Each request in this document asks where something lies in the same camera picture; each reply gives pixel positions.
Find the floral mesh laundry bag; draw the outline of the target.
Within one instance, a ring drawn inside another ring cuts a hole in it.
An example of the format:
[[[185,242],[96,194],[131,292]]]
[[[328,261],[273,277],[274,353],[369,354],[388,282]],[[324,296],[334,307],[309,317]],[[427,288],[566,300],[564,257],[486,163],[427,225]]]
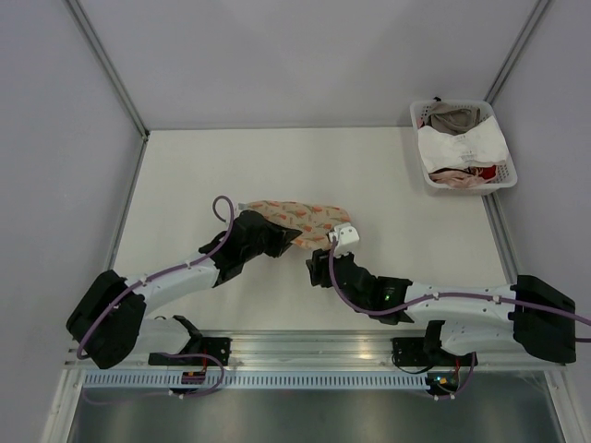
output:
[[[238,208],[254,210],[268,222],[300,231],[291,243],[309,250],[330,249],[329,232],[351,221],[349,213],[342,208],[295,201],[259,200],[240,203]]]

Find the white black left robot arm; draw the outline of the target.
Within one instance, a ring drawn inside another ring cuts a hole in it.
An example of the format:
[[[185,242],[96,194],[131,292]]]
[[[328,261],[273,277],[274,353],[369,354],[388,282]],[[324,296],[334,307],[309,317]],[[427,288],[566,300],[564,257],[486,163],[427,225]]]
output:
[[[156,319],[151,313],[232,280],[255,257],[280,257],[300,234],[245,210],[208,244],[170,268],[136,278],[112,269],[102,272],[66,322],[78,343],[78,359],[90,359],[100,369],[140,353],[153,363],[199,362],[205,349],[199,329],[184,316]]]

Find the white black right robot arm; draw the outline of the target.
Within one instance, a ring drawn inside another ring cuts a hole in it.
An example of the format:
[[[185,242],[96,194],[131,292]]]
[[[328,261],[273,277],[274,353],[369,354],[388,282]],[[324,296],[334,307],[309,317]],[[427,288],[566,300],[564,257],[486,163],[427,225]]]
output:
[[[507,351],[559,365],[576,361],[575,303],[538,277],[482,289],[438,288],[374,276],[352,254],[318,250],[306,265],[312,285],[333,288],[355,312],[387,325],[423,327],[421,352],[433,365],[453,355]]]

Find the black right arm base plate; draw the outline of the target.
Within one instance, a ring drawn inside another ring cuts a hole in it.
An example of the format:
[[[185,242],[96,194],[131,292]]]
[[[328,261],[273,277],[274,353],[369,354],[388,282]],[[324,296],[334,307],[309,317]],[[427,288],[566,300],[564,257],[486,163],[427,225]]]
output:
[[[392,363],[404,372],[421,374],[444,363],[439,348],[424,337],[398,337],[391,342]]]

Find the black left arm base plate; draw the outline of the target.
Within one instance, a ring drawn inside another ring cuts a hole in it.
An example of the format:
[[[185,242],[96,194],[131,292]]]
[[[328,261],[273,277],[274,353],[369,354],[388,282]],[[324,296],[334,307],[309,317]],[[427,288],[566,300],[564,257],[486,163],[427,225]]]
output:
[[[152,366],[204,366],[215,365],[211,357],[227,366],[232,340],[229,337],[201,337],[191,339],[178,354],[151,353],[148,364]]]

